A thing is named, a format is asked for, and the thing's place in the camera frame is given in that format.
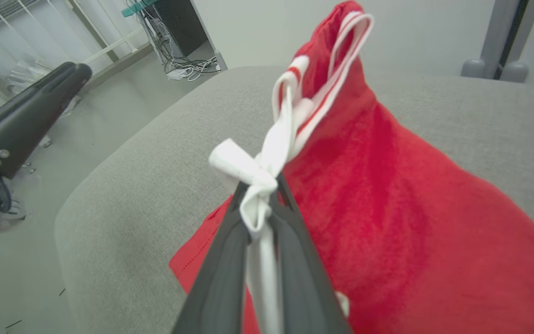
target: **gray floor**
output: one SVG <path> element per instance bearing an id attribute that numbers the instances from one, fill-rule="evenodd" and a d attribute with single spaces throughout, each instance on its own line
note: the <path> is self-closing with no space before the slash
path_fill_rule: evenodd
<path id="1" fill-rule="evenodd" d="M 212 57 L 208 44 L 191 55 Z M 31 157 L 36 173 L 22 173 L 14 188 L 28 218 L 0 233 L 0 330 L 11 334 L 69 334 L 74 325 L 65 299 L 53 240 L 55 215 L 95 167 L 166 108 L 210 77 L 167 81 L 154 53 L 90 91 L 49 132 L 53 145 Z"/>

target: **cable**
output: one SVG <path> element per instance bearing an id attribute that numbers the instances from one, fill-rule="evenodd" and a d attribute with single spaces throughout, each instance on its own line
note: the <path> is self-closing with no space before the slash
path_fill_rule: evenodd
<path id="1" fill-rule="evenodd" d="M 129 6 L 127 0 L 124 0 L 124 2 L 125 6 Z M 131 2 L 132 6 L 136 6 L 136 0 L 129 0 L 129 2 Z M 158 56 L 164 65 L 164 72 L 166 74 L 179 70 L 179 73 L 183 78 L 187 78 L 188 82 L 193 82 L 202 74 L 216 74 L 221 72 L 220 70 L 211 69 L 212 66 L 218 64 L 216 57 L 212 57 L 208 60 L 199 59 L 193 61 L 186 55 L 183 55 L 182 57 L 173 57 L 174 49 L 172 47 L 172 36 L 164 22 L 159 18 L 160 15 L 157 8 L 153 5 L 152 7 L 157 17 L 153 17 L 150 12 L 147 11 L 147 7 L 144 7 L 142 10 L 135 13 L 136 21 L 146 30 L 150 42 L 153 44 L 154 49 L 157 51 Z"/>

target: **red fabric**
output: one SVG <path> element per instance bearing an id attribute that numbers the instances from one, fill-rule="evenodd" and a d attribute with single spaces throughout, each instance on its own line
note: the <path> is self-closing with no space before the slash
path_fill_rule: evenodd
<path id="1" fill-rule="evenodd" d="M 305 97 L 326 82 L 339 25 L 355 10 L 338 5 L 297 53 L 310 57 Z M 359 60 L 284 175 L 355 332 L 534 333 L 534 222 L 402 127 Z M 170 261 L 187 292 L 228 204 Z M 245 320 L 245 333 L 258 332 L 251 308 Z"/>

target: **teal object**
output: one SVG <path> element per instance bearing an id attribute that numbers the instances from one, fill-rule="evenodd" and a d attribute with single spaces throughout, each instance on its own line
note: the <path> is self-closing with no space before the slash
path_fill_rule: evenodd
<path id="1" fill-rule="evenodd" d="M 121 13 L 123 14 L 123 17 L 130 17 L 145 7 L 153 5 L 156 1 L 158 0 L 141 0 L 140 2 L 136 2 L 135 5 L 131 5 L 123 9 Z"/>

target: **gray fabric surface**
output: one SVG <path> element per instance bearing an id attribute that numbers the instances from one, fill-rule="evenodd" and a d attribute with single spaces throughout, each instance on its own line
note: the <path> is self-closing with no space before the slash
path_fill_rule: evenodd
<path id="1" fill-rule="evenodd" d="M 258 152 L 280 67 L 236 68 L 148 124 L 73 192 L 55 238 L 80 333 L 166 333 L 185 294 L 169 259 L 227 194 L 208 168 L 232 137 Z M 367 77 L 403 125 L 490 180 L 534 219 L 534 86 Z"/>

